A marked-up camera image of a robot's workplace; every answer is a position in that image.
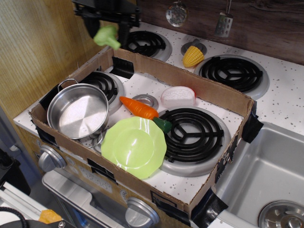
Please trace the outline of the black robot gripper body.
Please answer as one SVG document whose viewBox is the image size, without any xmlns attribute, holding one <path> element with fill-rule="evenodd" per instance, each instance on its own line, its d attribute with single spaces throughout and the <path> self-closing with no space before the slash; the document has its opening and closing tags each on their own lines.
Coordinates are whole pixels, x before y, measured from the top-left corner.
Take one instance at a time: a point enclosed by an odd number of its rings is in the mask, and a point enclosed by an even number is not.
<svg viewBox="0 0 304 228">
<path fill-rule="evenodd" d="M 96 24 L 107 21 L 127 24 L 130 27 L 140 25 L 141 9 L 127 0 L 74 0 L 74 13 L 85 23 Z"/>
</svg>

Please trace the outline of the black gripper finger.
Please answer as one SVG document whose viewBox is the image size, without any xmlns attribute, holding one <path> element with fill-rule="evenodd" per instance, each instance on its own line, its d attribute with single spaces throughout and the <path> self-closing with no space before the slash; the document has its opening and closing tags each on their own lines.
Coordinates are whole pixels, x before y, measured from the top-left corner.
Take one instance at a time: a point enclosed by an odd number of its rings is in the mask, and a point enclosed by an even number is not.
<svg viewBox="0 0 304 228">
<path fill-rule="evenodd" d="M 121 44 L 121 47 L 123 48 L 127 41 L 128 41 L 128 36 L 130 33 L 130 28 L 132 27 L 132 23 L 129 20 L 122 20 L 118 24 L 118 40 Z"/>
<path fill-rule="evenodd" d="M 94 38 L 100 29 L 100 20 L 93 18 L 83 18 L 86 30 L 91 38 Z"/>
</svg>

